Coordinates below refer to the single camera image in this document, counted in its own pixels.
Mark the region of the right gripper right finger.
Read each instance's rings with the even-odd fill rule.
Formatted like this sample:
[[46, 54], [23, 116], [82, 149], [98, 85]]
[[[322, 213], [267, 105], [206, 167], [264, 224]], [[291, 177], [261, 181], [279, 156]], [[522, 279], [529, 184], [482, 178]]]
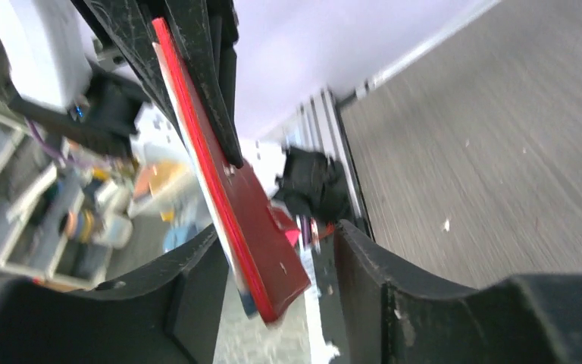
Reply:
[[582, 274], [514, 275], [476, 290], [348, 221], [333, 249], [353, 363], [582, 363]]

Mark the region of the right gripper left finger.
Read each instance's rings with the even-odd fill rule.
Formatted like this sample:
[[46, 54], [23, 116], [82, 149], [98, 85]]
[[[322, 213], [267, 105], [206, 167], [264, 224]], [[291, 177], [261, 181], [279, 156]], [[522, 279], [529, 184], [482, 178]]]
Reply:
[[212, 227], [91, 291], [0, 278], [0, 363], [210, 363], [226, 281]]

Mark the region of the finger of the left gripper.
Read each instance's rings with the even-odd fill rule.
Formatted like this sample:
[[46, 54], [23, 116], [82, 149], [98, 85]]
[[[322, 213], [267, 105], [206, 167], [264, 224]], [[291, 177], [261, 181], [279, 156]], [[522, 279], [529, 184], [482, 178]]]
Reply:
[[238, 20], [232, 1], [166, 1], [171, 28], [225, 159], [243, 156], [234, 121]]
[[177, 118], [164, 84], [153, 43], [157, 41], [152, 20], [171, 19], [180, 1], [74, 1], [73, 5], [97, 36], [108, 37], [139, 78], [145, 93], [160, 108], [175, 130]]

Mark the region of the red card holder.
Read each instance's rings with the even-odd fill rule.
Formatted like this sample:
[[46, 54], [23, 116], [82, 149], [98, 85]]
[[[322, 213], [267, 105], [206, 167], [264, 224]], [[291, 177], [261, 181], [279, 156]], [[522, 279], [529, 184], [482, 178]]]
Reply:
[[158, 38], [153, 47], [183, 143], [236, 284], [250, 292], [261, 320], [272, 325], [311, 284], [287, 239], [296, 225], [271, 205], [251, 165], [235, 168], [224, 157], [167, 21], [155, 18], [152, 26]]

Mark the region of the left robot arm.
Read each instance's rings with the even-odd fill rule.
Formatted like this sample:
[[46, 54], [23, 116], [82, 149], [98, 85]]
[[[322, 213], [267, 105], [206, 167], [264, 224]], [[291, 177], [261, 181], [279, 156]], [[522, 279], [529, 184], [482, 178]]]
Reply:
[[231, 1], [0, 1], [0, 44], [9, 63], [13, 110], [102, 155], [130, 153], [133, 127], [127, 121], [81, 121], [77, 106], [93, 102], [95, 80], [108, 73], [86, 56], [80, 21], [117, 46], [139, 74], [131, 93], [152, 97], [167, 115], [164, 81], [149, 58], [151, 16], [164, 16], [186, 61], [194, 88], [209, 114], [214, 135], [238, 167], [233, 120], [238, 20]]

